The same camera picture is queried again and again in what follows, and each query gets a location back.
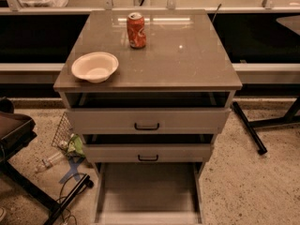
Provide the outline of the grey drawer cabinet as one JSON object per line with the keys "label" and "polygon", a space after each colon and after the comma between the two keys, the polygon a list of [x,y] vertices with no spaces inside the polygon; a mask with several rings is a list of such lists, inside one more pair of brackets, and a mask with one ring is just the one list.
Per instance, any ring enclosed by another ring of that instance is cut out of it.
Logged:
{"label": "grey drawer cabinet", "polygon": [[[234,93],[242,84],[204,11],[145,11],[147,41],[139,50],[129,46],[127,16],[124,10],[94,11],[89,15],[70,58],[105,52],[113,54],[119,66],[101,83],[78,79],[70,66],[64,66],[54,88],[67,110],[226,108],[231,111]],[[214,149],[218,134],[78,135],[82,145],[209,143]],[[206,162],[151,163],[193,163],[200,179]],[[149,162],[90,163],[98,181],[103,164]]]}

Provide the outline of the white paper bowl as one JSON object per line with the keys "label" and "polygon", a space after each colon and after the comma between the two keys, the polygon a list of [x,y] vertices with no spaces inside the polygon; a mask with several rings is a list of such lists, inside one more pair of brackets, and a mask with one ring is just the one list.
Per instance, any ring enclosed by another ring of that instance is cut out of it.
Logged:
{"label": "white paper bowl", "polygon": [[72,74],[90,83],[102,83],[118,69],[118,59],[107,52],[91,52],[79,57],[71,66]]}

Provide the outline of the orange soda can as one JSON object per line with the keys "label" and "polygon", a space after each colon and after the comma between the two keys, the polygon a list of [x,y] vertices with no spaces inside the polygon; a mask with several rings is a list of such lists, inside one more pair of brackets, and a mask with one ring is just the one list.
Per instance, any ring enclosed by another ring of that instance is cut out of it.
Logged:
{"label": "orange soda can", "polygon": [[127,37],[131,48],[141,49],[145,47],[144,16],[141,13],[131,12],[127,16]]}

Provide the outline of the green chip bag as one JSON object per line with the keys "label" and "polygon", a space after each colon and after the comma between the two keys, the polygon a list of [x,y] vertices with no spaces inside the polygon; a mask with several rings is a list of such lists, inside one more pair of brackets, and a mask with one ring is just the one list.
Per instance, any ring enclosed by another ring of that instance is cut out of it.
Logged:
{"label": "green chip bag", "polygon": [[83,143],[79,135],[72,134],[67,141],[65,151],[68,157],[82,157],[84,158]]}

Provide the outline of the clear plastic bottle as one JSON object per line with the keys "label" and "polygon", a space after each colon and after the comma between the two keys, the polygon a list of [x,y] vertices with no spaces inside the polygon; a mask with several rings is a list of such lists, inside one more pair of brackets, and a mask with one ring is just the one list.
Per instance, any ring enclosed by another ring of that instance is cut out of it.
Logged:
{"label": "clear plastic bottle", "polygon": [[59,163],[63,158],[64,154],[57,152],[49,157],[43,158],[35,168],[36,173],[43,173],[49,170],[51,167]]}

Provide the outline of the dark brown chair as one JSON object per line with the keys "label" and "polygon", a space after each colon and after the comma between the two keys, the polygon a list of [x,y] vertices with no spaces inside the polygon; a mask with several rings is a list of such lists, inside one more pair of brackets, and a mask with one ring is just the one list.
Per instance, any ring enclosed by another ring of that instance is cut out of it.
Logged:
{"label": "dark brown chair", "polygon": [[3,164],[26,147],[37,136],[35,121],[28,115],[15,113],[13,103],[0,98],[0,163]]}

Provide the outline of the black table leg right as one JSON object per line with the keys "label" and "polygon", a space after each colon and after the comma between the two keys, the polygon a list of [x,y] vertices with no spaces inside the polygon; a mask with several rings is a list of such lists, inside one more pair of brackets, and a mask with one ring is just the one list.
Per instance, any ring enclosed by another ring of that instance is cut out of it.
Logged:
{"label": "black table leg right", "polygon": [[249,121],[237,102],[232,104],[232,109],[241,119],[250,137],[256,143],[258,147],[258,154],[261,156],[267,153],[267,148],[264,146],[261,138],[257,134],[256,128],[270,128],[300,123],[300,97],[296,99],[282,117],[277,118]]}

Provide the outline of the black stand base left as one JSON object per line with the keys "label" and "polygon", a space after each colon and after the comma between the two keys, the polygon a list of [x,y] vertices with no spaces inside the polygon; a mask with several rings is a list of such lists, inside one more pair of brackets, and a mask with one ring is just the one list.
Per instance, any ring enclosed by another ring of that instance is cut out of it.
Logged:
{"label": "black stand base left", "polygon": [[75,197],[81,194],[86,188],[92,188],[94,186],[90,176],[86,173],[82,175],[82,178],[76,184],[76,186],[69,192],[66,197],[59,195],[57,200],[54,200],[47,193],[34,185],[30,180],[20,174],[12,165],[8,162],[2,162],[0,169],[3,174],[8,176],[12,181],[23,188],[34,199],[40,202],[46,207],[50,214],[49,218],[43,225],[53,225],[54,222],[63,215],[63,212],[67,209],[69,204],[75,199]]}

